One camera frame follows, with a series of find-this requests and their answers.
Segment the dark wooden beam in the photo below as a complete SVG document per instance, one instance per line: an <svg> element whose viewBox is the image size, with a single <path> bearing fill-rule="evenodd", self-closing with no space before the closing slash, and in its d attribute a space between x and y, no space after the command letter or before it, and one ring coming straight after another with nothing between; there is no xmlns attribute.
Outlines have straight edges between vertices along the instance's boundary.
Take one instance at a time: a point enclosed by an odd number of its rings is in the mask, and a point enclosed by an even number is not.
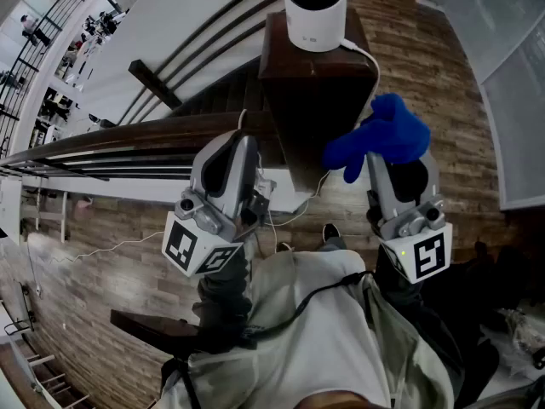
<svg viewBox="0 0 545 409"><path fill-rule="evenodd" d="M182 105L174 92L142 60L133 60L129 66L129 73L171 110Z"/></svg>

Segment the person's white shirt torso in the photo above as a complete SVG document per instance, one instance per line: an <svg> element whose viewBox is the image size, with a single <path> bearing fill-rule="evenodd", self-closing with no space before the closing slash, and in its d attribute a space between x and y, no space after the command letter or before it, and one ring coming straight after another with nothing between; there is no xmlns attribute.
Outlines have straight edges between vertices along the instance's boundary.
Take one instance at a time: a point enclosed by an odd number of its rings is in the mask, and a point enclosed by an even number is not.
<svg viewBox="0 0 545 409"><path fill-rule="evenodd" d="M255 349L195 354L189 375L202 409L295 409L309 397L347 392L392 409L454 409L445 365L365 277L358 253L285 251L257 267L249 326L287 322Z"/></svg>

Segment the white camera with black dome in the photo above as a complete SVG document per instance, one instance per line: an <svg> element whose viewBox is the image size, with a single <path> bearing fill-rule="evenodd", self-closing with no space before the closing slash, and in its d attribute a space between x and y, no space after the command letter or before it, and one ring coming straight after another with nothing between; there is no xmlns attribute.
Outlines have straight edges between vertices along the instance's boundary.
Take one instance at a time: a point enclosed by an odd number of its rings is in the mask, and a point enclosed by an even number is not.
<svg viewBox="0 0 545 409"><path fill-rule="evenodd" d="M345 37L347 0L284 0L289 40L313 53L337 49Z"/></svg>

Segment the person's right forearm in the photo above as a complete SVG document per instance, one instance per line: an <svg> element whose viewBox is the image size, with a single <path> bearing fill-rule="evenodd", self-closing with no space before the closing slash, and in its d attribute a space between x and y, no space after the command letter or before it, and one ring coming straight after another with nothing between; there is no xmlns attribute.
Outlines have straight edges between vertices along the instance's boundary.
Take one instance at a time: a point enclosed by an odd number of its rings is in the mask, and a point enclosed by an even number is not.
<svg viewBox="0 0 545 409"><path fill-rule="evenodd" d="M382 296L416 328L439 356L458 395L465 378L462 355L444 321L424 302L421 294L423 283L411 284L403 277L382 245L378 251L374 278Z"/></svg>

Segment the person's left forearm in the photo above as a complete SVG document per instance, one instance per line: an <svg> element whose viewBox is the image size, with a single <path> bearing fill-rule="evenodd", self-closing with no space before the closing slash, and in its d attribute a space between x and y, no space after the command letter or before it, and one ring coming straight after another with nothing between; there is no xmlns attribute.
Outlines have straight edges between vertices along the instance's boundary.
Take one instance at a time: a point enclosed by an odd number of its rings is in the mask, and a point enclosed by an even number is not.
<svg viewBox="0 0 545 409"><path fill-rule="evenodd" d="M255 349L257 343L245 336L252 302L246 294L249 264L244 248L235 253L219 272L206 274L198 282L197 353L222 354L234 348Z"/></svg>

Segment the black metal railing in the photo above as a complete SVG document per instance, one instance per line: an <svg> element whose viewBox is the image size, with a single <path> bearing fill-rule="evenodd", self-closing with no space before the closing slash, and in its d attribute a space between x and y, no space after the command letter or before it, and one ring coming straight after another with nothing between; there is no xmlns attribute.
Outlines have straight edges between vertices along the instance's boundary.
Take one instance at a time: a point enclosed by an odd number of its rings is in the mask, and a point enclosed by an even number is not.
<svg viewBox="0 0 545 409"><path fill-rule="evenodd" d="M87 0L21 0L0 25L0 153L9 151L32 83L49 47L24 32L28 15L54 42L67 21Z"/></svg>

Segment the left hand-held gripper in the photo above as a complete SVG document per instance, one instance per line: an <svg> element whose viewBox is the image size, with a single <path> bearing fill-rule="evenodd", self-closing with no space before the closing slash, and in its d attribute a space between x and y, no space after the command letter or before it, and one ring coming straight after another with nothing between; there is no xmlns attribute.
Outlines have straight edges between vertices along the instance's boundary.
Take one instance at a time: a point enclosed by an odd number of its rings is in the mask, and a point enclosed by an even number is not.
<svg viewBox="0 0 545 409"><path fill-rule="evenodd" d="M262 177L259 160L256 138L242 130L217 136L196 155L162 243L185 276L222 270L265 221L276 183Z"/></svg>

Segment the wooden rack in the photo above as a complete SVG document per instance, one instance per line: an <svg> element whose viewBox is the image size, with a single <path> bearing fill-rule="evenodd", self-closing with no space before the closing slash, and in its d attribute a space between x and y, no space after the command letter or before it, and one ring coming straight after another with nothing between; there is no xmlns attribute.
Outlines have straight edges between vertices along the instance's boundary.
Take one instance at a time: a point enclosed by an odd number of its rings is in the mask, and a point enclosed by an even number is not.
<svg viewBox="0 0 545 409"><path fill-rule="evenodd" d="M90 395L76 390L65 373L55 372L49 365L55 357L38 354L23 356L23 371L32 390L44 402L45 409L95 409Z"/></svg>

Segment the dark wooden newel post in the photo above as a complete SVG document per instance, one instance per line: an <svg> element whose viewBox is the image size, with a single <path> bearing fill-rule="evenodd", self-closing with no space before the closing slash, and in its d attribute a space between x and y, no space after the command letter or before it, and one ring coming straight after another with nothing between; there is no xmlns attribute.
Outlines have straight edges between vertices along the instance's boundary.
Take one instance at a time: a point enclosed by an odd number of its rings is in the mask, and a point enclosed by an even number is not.
<svg viewBox="0 0 545 409"><path fill-rule="evenodd" d="M316 190L326 172L325 145L354 128L377 80L354 9L347 12L346 34L358 50L311 53L289 40L285 13L266 18L259 79L298 192Z"/></svg>

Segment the white framed glass panel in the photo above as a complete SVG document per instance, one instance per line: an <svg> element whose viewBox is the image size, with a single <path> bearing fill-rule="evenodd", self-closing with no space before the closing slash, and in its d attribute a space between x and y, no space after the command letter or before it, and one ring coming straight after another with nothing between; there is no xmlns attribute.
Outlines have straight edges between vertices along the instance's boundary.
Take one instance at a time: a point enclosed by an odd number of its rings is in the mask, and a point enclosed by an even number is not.
<svg viewBox="0 0 545 409"><path fill-rule="evenodd" d="M443 12L490 123L500 206L545 206L545 0L416 0Z"/></svg>

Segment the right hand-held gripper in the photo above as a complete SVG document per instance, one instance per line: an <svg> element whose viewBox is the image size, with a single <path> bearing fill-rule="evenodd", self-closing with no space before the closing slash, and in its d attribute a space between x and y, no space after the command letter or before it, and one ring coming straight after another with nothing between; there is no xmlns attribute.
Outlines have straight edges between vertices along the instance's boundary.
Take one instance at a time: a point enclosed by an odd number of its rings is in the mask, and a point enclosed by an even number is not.
<svg viewBox="0 0 545 409"><path fill-rule="evenodd" d="M415 284L450 266L452 224L446 221L439 170L430 152L407 164L366 156L367 218L398 272Z"/></svg>

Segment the dark wooden board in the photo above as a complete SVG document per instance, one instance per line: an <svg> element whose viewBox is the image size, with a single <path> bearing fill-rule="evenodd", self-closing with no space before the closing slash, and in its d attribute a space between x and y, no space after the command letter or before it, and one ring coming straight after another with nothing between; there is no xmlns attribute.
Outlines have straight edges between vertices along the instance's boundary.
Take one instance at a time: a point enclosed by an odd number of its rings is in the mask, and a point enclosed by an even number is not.
<svg viewBox="0 0 545 409"><path fill-rule="evenodd" d="M110 323L131 336L165 353L191 348L198 330L185 320L134 314L112 309Z"/></svg>

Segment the blue cloth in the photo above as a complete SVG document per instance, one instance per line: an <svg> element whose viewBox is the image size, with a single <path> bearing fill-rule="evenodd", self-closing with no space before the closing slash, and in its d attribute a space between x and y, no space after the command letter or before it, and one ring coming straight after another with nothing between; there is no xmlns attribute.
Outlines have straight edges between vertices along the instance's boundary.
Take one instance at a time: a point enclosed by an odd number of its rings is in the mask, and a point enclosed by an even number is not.
<svg viewBox="0 0 545 409"><path fill-rule="evenodd" d="M326 144L322 165L343 169L345 182L355 182L368 153L381 155L388 163L408 164L428 149L431 131L405 105L401 96L378 95L371 102L372 114L355 130Z"/></svg>

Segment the clear plastic bag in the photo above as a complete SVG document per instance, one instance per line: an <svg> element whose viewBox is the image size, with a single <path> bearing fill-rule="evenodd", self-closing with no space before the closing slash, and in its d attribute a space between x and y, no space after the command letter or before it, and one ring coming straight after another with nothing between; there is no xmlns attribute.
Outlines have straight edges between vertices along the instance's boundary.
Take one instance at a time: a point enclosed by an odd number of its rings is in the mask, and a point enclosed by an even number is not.
<svg viewBox="0 0 545 409"><path fill-rule="evenodd" d="M515 309L495 311L480 326L509 374L532 380L545 375L545 317Z"/></svg>

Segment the black balustrade bars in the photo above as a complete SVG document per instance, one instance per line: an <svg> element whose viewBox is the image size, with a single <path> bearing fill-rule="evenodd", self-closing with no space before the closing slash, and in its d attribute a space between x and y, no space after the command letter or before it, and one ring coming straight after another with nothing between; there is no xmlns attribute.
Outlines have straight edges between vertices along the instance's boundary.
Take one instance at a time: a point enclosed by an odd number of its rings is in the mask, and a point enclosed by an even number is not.
<svg viewBox="0 0 545 409"><path fill-rule="evenodd" d="M0 176L187 180L196 154L181 147L77 153L0 165Z"/></svg>

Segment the dark wooden handrail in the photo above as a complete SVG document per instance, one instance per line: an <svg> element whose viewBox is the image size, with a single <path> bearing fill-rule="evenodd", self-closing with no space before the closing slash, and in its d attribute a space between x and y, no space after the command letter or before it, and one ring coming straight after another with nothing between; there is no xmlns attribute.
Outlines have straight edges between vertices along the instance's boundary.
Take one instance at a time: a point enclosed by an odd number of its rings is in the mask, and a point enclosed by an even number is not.
<svg viewBox="0 0 545 409"><path fill-rule="evenodd" d="M197 147L214 137L237 130L268 138L276 135L270 112L247 112L240 119L238 112L164 118L140 124L122 125L68 137L0 159L0 167L9 167L25 161L70 155L97 150L125 147L159 147L174 144L180 147Z"/></svg>

